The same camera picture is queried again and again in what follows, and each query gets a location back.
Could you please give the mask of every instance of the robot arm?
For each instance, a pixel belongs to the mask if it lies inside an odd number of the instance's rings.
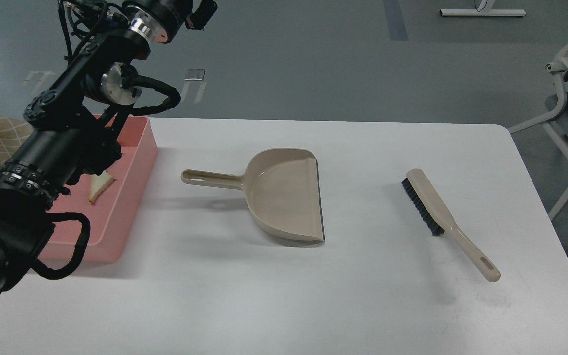
[[[76,50],[66,33],[65,5]],[[112,13],[115,7],[122,14]],[[192,0],[127,0],[122,7],[103,0],[63,0],[59,18],[66,33],[69,65],[49,90],[34,98],[23,113],[34,132],[0,167],[0,293],[10,290],[33,268],[48,279],[71,274],[80,264],[90,224],[80,213],[48,213],[56,198],[68,195],[83,173],[99,174],[120,159],[117,135],[129,114],[153,114],[180,102],[175,88],[137,74],[133,59],[146,59],[151,43],[169,43],[183,23],[202,29],[216,11],[203,0],[192,13]],[[78,28],[80,24],[88,31]],[[142,87],[167,95],[158,106],[133,108]],[[84,97],[108,104],[96,119]],[[113,124],[106,127],[113,119]],[[38,260],[54,232],[54,223],[77,220],[81,234],[68,265],[52,270]]]

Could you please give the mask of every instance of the brush bristles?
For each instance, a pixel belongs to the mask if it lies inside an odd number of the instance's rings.
[[[440,225],[437,224],[437,222],[435,222],[435,220],[433,220],[433,217],[426,210],[426,206],[424,206],[424,204],[422,204],[422,200],[420,200],[420,198],[418,197],[417,192],[415,192],[415,190],[413,189],[413,186],[409,182],[409,179],[404,179],[403,182],[402,182],[402,185],[403,185],[404,191],[406,191],[406,194],[413,201],[413,204],[415,205],[415,207],[420,212],[420,216],[422,217],[422,220],[424,220],[426,225],[428,225],[428,227],[431,229],[431,232],[433,233],[433,235],[434,236],[440,236],[442,233],[444,233],[444,228],[440,227]]]

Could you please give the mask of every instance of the pink plastic bin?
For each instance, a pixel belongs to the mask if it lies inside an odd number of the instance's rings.
[[[50,209],[81,212],[89,218],[91,236],[85,261],[113,263],[120,258],[155,164],[157,144],[148,117],[129,117],[117,141],[122,146],[122,158],[107,169],[115,182],[95,204],[88,201],[91,176],[83,175],[78,184],[69,186],[71,195],[59,196]],[[71,259],[79,233],[78,222],[57,223],[40,258]]]

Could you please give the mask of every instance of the beige dustpan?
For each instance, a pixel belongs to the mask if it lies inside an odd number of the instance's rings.
[[[186,184],[244,191],[255,222],[265,232],[289,240],[324,240],[317,159],[307,150],[259,153],[243,175],[185,170]]]

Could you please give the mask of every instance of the white metal stand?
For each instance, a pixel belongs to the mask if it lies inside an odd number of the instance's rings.
[[[493,10],[492,6],[496,0],[482,0],[477,9],[442,9],[442,16],[525,16],[525,10]]]

